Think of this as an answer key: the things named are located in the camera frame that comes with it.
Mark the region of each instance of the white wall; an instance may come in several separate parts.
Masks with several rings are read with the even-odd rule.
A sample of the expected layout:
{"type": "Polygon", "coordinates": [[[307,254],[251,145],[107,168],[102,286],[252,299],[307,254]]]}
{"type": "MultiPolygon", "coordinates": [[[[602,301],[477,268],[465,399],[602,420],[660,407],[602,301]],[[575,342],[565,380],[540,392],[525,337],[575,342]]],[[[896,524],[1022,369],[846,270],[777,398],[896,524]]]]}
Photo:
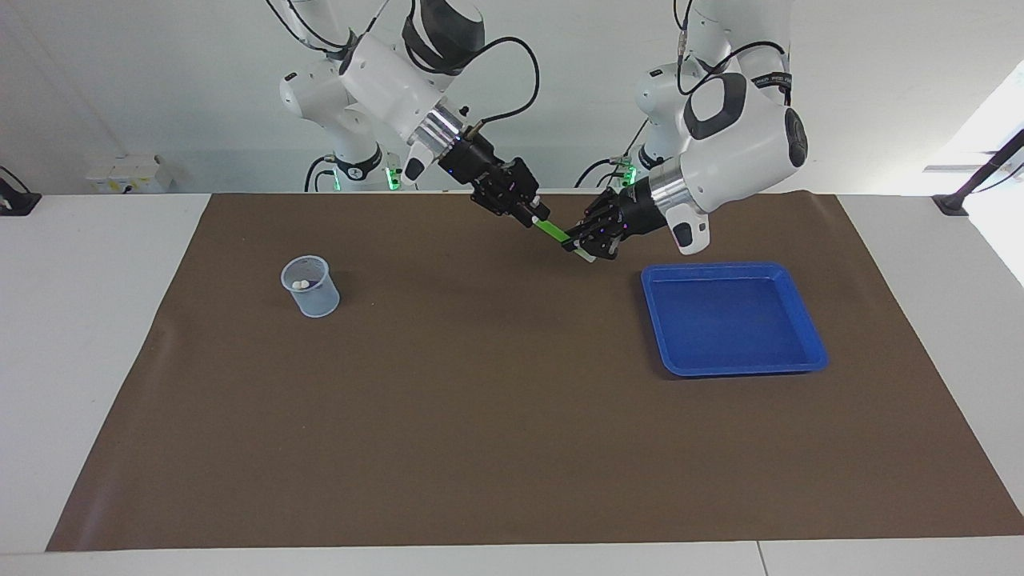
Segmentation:
{"type": "MultiPolygon", "coordinates": [[[[357,29],[378,4],[338,3],[357,29]]],[[[523,156],[558,188],[622,152],[643,119],[632,84],[674,57],[671,3],[477,4],[489,37],[522,36],[543,66],[538,105],[487,128],[499,153],[523,156]]],[[[393,2],[378,33],[395,33],[406,9],[393,2]]],[[[796,105],[812,161],[785,188],[881,192],[920,169],[1024,59],[1018,16],[1010,0],[798,0],[796,105]]],[[[161,154],[184,191],[296,190],[326,152],[319,129],[278,98],[279,79],[315,54],[262,0],[0,0],[0,162],[43,192],[86,192],[88,159],[119,148],[161,154]]],[[[524,55],[503,47],[452,95],[499,112],[530,81],[524,55]]],[[[435,172],[426,184],[454,182],[435,172]]]]}

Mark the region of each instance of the green marker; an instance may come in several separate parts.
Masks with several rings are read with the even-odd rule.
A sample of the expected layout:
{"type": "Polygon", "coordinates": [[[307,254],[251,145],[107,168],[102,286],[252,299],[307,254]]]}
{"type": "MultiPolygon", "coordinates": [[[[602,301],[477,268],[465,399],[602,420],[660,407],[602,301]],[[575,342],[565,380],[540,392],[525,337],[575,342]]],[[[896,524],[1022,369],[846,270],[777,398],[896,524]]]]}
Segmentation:
{"type": "MultiPolygon", "coordinates": [[[[559,244],[562,244],[569,239],[569,235],[565,234],[564,232],[562,232],[562,229],[556,227],[555,224],[551,223],[548,220],[541,220],[535,216],[534,223],[537,224],[537,228],[544,231],[548,236],[557,240],[559,244]]],[[[573,250],[573,252],[575,252],[578,256],[587,260],[588,262],[594,262],[595,260],[597,260],[596,257],[591,256],[590,254],[587,253],[587,251],[585,251],[582,248],[577,248],[575,250],[573,250]]]]}

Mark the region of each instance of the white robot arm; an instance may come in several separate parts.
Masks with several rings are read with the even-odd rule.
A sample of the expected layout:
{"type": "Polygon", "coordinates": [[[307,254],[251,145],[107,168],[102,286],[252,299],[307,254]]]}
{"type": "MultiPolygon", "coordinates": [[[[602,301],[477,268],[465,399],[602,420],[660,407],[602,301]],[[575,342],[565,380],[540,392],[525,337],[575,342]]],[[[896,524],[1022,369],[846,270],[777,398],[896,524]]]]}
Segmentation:
{"type": "MultiPolygon", "coordinates": [[[[303,0],[302,6],[299,0],[284,1],[298,18],[324,0],[303,0]]],[[[444,95],[474,57],[504,41],[525,47],[521,40],[504,38],[484,45],[483,18],[467,0],[414,0],[399,45],[382,42],[368,29],[361,36],[349,35],[344,46],[332,46],[323,35],[310,38],[310,19],[304,19],[298,24],[310,34],[300,40],[325,51],[327,59],[286,77],[282,97],[298,116],[327,129],[342,175],[378,170],[375,163],[379,165],[382,155],[367,119],[350,108],[358,102],[411,147],[401,169],[407,186],[437,163],[460,183],[471,184],[472,200],[495,214],[511,214],[526,228],[548,219],[550,210],[537,194],[540,184],[522,159],[499,159],[479,133],[482,122],[469,126],[468,109],[454,112],[444,95]]]]}
{"type": "MultiPolygon", "coordinates": [[[[466,109],[455,112],[442,92],[452,77],[489,47],[505,41],[525,44],[503,38],[483,45],[479,12],[454,0],[416,0],[402,39],[396,51],[364,35],[341,65],[349,93],[411,147],[402,181],[415,182],[437,163],[458,182],[471,184],[470,198],[493,213],[510,214],[526,228],[547,220],[551,212],[541,202],[540,184],[525,162],[498,158],[495,147],[479,133],[483,121],[469,126],[466,109]]],[[[526,50],[536,64],[532,51],[526,50]]]]}
{"type": "Polygon", "coordinates": [[[637,154],[649,175],[598,197],[568,231],[566,249],[611,259],[621,241],[668,227],[679,250],[695,254],[711,242],[708,214],[784,180],[806,162],[807,135],[788,106],[793,0],[691,4],[680,61],[649,74],[649,106],[643,88],[638,98],[654,124],[637,154]],[[689,88],[687,67],[700,70],[689,88]],[[663,77],[675,84],[678,109],[663,77]]]}

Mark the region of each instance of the black cable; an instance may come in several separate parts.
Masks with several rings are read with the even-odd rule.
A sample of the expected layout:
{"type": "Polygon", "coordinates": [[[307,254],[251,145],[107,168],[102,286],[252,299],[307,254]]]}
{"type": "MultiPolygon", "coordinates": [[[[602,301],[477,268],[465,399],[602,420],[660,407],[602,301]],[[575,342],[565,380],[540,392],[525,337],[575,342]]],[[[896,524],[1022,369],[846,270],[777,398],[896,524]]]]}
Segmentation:
{"type": "Polygon", "coordinates": [[[29,190],[29,187],[25,186],[25,182],[22,181],[22,178],[17,177],[17,175],[14,174],[14,172],[11,172],[10,170],[8,170],[6,166],[0,166],[0,170],[3,170],[4,172],[7,172],[8,174],[10,174],[10,177],[14,178],[14,181],[16,181],[18,184],[22,186],[22,188],[25,189],[25,193],[26,194],[32,194],[32,191],[29,190]]]}
{"type": "Polygon", "coordinates": [[[583,175],[580,176],[580,179],[577,180],[575,186],[572,187],[572,188],[580,188],[580,184],[582,184],[583,181],[585,179],[587,179],[587,176],[589,176],[591,172],[593,172],[594,170],[597,170],[598,168],[600,168],[601,166],[604,166],[605,164],[611,164],[611,159],[610,158],[605,158],[604,160],[598,160],[597,162],[591,164],[589,168],[587,168],[586,170],[584,170],[583,175]]]}
{"type": "Polygon", "coordinates": [[[333,176],[334,175],[334,171],[332,171],[332,170],[323,170],[321,172],[317,172],[316,176],[313,178],[313,191],[319,192],[319,179],[321,179],[321,176],[325,176],[325,175],[331,175],[331,176],[333,176]]]}
{"type": "Polygon", "coordinates": [[[270,11],[273,12],[273,15],[278,16],[278,22],[281,23],[281,26],[284,26],[285,30],[287,30],[288,33],[292,35],[292,38],[295,38],[295,40],[299,44],[302,44],[303,46],[309,48],[310,50],[316,50],[317,52],[324,52],[325,54],[331,52],[331,50],[328,50],[327,48],[317,48],[316,46],[310,46],[309,44],[306,44],[305,41],[299,38],[299,35],[296,34],[294,30],[292,30],[292,27],[288,26],[288,23],[285,22],[285,17],[282,16],[281,12],[278,11],[278,8],[275,8],[273,4],[270,3],[270,0],[264,0],[264,2],[266,2],[267,7],[270,8],[270,11]]]}
{"type": "Polygon", "coordinates": [[[630,151],[633,150],[633,145],[637,143],[637,140],[640,139],[640,134],[642,134],[643,129],[647,127],[648,122],[650,122],[650,118],[647,118],[643,121],[643,124],[640,125],[640,129],[637,130],[637,134],[633,136],[633,140],[630,141],[630,146],[626,147],[626,152],[623,153],[623,156],[630,155],[630,151]]]}
{"type": "Polygon", "coordinates": [[[1013,172],[1011,172],[1009,176],[1002,178],[1001,180],[995,182],[994,184],[992,184],[990,187],[985,187],[985,188],[983,188],[981,190],[976,190],[976,191],[972,192],[971,194],[978,194],[979,192],[988,192],[988,191],[992,190],[993,188],[995,188],[995,187],[997,187],[999,184],[1002,184],[1002,183],[1005,183],[1007,181],[1010,181],[1011,178],[1013,178],[1014,176],[1016,176],[1017,174],[1019,174],[1021,172],[1021,169],[1024,169],[1024,164],[1021,164],[1020,166],[1018,166],[1017,169],[1014,170],[1013,172]]]}
{"type": "Polygon", "coordinates": [[[527,44],[521,38],[516,38],[515,36],[505,36],[505,37],[499,38],[498,40],[495,40],[494,42],[490,42],[486,46],[484,46],[484,47],[480,48],[479,50],[477,50],[476,52],[474,52],[471,56],[463,59],[462,61],[460,61],[460,63],[458,63],[456,65],[453,65],[452,67],[450,67],[447,69],[430,68],[430,67],[424,65],[423,63],[421,63],[419,60],[419,58],[416,57],[416,54],[413,53],[413,49],[410,48],[408,44],[406,45],[406,53],[409,54],[409,58],[413,61],[414,65],[416,65],[417,68],[419,68],[420,70],[422,70],[422,71],[424,71],[424,72],[426,72],[428,74],[444,74],[444,75],[452,76],[452,73],[454,73],[457,70],[462,70],[462,69],[466,68],[467,66],[469,66],[470,64],[472,64],[473,60],[475,60],[476,58],[480,57],[487,50],[489,50],[489,49],[492,49],[495,46],[498,46],[500,44],[507,44],[507,43],[518,44],[524,50],[526,50],[526,54],[529,55],[529,60],[534,65],[534,94],[529,97],[529,101],[527,101],[525,105],[517,108],[516,110],[513,110],[512,112],[506,112],[504,114],[497,114],[495,116],[489,116],[487,118],[484,118],[483,120],[480,120],[480,122],[479,122],[479,124],[477,124],[477,128],[476,128],[476,130],[479,131],[479,128],[482,128],[485,124],[489,124],[490,122],[496,122],[498,120],[506,120],[508,118],[512,118],[513,116],[518,116],[518,115],[522,114],[523,112],[526,112],[527,110],[529,110],[530,107],[534,106],[534,102],[537,101],[537,97],[541,93],[541,63],[538,61],[537,54],[534,53],[534,49],[529,47],[529,44],[527,44]]]}
{"type": "MultiPolygon", "coordinates": [[[[752,48],[760,48],[762,46],[765,46],[765,47],[768,47],[768,48],[775,48],[776,50],[778,50],[778,53],[782,54],[783,56],[785,55],[785,48],[783,48],[783,47],[779,46],[778,44],[776,44],[774,42],[771,42],[769,40],[760,40],[758,42],[751,42],[750,44],[746,44],[745,46],[742,46],[740,48],[736,48],[735,50],[729,52],[729,55],[727,55],[724,58],[722,58],[722,61],[720,61],[717,65],[713,66],[711,69],[712,70],[721,70],[723,66],[725,66],[726,64],[728,64],[729,60],[731,60],[732,58],[736,57],[737,55],[739,55],[739,54],[741,54],[741,53],[743,53],[746,50],[750,50],[752,48]]],[[[708,81],[711,80],[714,77],[714,74],[709,73],[708,75],[706,75],[703,78],[700,79],[699,82],[697,82],[696,86],[693,86],[693,88],[690,89],[690,91],[687,92],[686,90],[683,90],[683,61],[684,61],[683,58],[679,58],[679,63],[676,66],[676,88],[679,89],[679,93],[680,94],[682,94],[684,96],[689,96],[689,95],[692,95],[693,92],[696,92],[700,88],[700,86],[703,86],[705,84],[707,84],[708,81]]]]}
{"type": "Polygon", "coordinates": [[[309,180],[313,178],[313,172],[316,171],[316,167],[321,164],[327,162],[327,158],[321,156],[313,163],[309,165],[309,171],[306,172],[306,186],[302,189],[302,192],[309,192],[309,180]]]}
{"type": "Polygon", "coordinates": [[[606,178],[621,178],[621,177],[623,177],[626,174],[623,173],[623,172],[611,172],[611,173],[605,174],[605,175],[601,176],[601,179],[597,180],[597,188],[601,188],[601,182],[603,182],[606,178]]]}
{"type": "MultiPolygon", "coordinates": [[[[377,10],[377,13],[370,20],[370,25],[367,26],[367,29],[362,32],[362,36],[366,36],[367,34],[370,34],[370,31],[373,30],[375,26],[377,26],[377,20],[380,19],[381,14],[384,13],[384,8],[387,7],[388,2],[390,2],[390,1],[391,0],[384,0],[384,3],[381,4],[381,7],[377,10]]],[[[414,10],[416,9],[416,0],[413,0],[413,9],[414,10]]]]}
{"type": "Polygon", "coordinates": [[[693,0],[686,3],[686,13],[683,14],[683,22],[679,22],[679,0],[672,0],[672,13],[676,16],[676,26],[680,32],[686,32],[690,26],[690,8],[693,7],[693,0]]]}
{"type": "Polygon", "coordinates": [[[336,44],[328,40],[327,38],[324,38],[319,34],[316,34],[316,31],[313,30],[308,23],[306,23],[305,18],[302,17],[302,14],[300,14],[299,11],[295,8],[295,2],[293,2],[293,0],[287,0],[287,1],[288,1],[288,7],[291,8],[293,12],[295,12],[295,17],[298,18],[299,24],[301,24],[302,28],[305,28],[309,32],[309,34],[312,34],[314,38],[327,44],[328,46],[331,46],[332,48],[338,48],[339,50],[344,50],[349,47],[348,44],[336,44]]]}

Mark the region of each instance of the black bracket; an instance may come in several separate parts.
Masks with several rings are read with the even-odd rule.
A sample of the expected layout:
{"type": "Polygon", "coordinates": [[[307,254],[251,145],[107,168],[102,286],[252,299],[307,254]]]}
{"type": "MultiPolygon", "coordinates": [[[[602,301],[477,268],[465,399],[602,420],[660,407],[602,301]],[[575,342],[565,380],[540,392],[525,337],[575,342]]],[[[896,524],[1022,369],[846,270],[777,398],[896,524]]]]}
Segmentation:
{"type": "Polygon", "coordinates": [[[967,197],[974,194],[978,187],[1009,162],[1021,149],[1024,149],[1024,130],[1017,132],[1016,136],[1010,138],[1010,141],[999,149],[999,152],[996,152],[987,164],[979,168],[955,194],[933,196],[932,200],[935,201],[935,205],[947,216],[967,216],[967,210],[964,209],[964,201],[967,200],[967,197]]]}
{"type": "Polygon", "coordinates": [[[3,178],[0,178],[0,198],[7,201],[10,208],[0,203],[0,216],[28,216],[33,208],[43,198],[41,194],[27,192],[22,194],[10,188],[3,178]]]}

